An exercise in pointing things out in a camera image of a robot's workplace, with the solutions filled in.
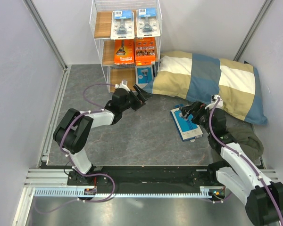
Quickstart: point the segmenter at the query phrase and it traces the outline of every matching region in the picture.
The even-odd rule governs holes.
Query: wooden shelf
[[[128,81],[128,88],[134,90],[133,85],[136,83],[135,67],[113,68],[110,71],[110,83],[119,84],[122,80]],[[110,86],[110,93],[113,93],[114,87]]]
[[[104,50],[103,50],[103,66],[114,65],[114,40],[104,41]],[[158,62],[157,51],[155,51],[155,61]]]
[[[95,22],[94,38],[110,39],[112,12],[98,12]],[[136,34],[136,11],[134,10],[134,29]]]

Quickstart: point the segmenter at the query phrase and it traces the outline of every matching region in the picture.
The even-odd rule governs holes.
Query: wire shelf
[[[114,64],[114,42],[110,39],[112,11],[132,10],[136,16],[139,8],[156,8],[160,32],[162,32],[162,14],[159,0],[92,0],[90,13],[90,29],[92,31],[104,78],[107,83],[119,84],[121,80],[128,81],[128,87],[133,90],[135,84],[135,64]],[[160,58],[161,36],[155,37],[157,61]],[[156,72],[159,63],[155,63]],[[110,93],[114,88],[107,86]]]

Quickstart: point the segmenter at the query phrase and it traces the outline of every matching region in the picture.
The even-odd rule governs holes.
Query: orange package
[[[114,63],[116,65],[134,63],[134,40],[115,40]]]
[[[140,65],[155,64],[155,38],[137,38],[135,41],[135,63]]]

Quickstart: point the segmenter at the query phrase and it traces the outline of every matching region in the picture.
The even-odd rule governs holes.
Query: white wire rack
[[[159,27],[160,32],[162,33],[162,14],[160,10],[160,4],[159,0],[92,0],[92,8],[90,13],[90,28],[93,34],[93,37],[95,37],[95,31],[96,31],[96,22],[98,19],[98,16],[100,15],[98,13],[100,12],[111,12],[115,10],[132,10],[134,13],[139,8],[156,8],[157,17],[159,21]],[[98,56],[100,59],[100,64],[102,66],[103,74],[105,81],[107,83],[110,83],[110,76],[111,76],[111,70],[113,69],[120,69],[120,68],[130,68],[135,67],[134,64],[132,65],[102,65],[103,63],[103,54],[104,54],[104,43],[106,40],[109,40],[110,37],[104,37],[104,38],[94,38],[94,42],[96,45],[96,49],[98,52]],[[161,46],[161,36],[155,37],[156,41],[156,49],[157,49],[157,55],[158,59],[160,58],[160,46]]]

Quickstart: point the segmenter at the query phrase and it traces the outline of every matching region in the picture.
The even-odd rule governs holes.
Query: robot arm
[[[134,88],[137,95],[127,87],[127,81],[122,81],[120,85],[116,85],[112,99],[107,102],[105,109],[84,115],[74,124],[75,128],[71,128],[67,134],[63,143],[64,150],[69,153],[67,156],[81,173],[88,174],[93,171],[93,165],[84,149],[90,129],[117,123],[122,118],[123,111],[129,108],[135,111],[138,110],[152,96],[137,85],[134,85]],[[76,109],[69,109],[57,126],[53,139],[59,146],[66,129],[80,113],[82,112]]]
[[[210,112],[215,105],[216,109],[212,116],[212,130],[216,137],[229,148],[221,146],[216,141],[209,127]],[[225,185],[239,198],[254,225],[265,225],[278,221],[278,213],[271,197],[267,195],[265,185],[274,197],[283,217],[283,184],[272,182],[246,156],[235,138],[226,129],[225,112],[220,109],[222,105],[220,96],[214,95],[212,96],[212,103],[209,105],[196,101],[180,110],[184,118],[187,119],[191,114],[193,116],[191,121],[201,125],[207,131],[209,144],[225,160],[208,166],[213,179]]]

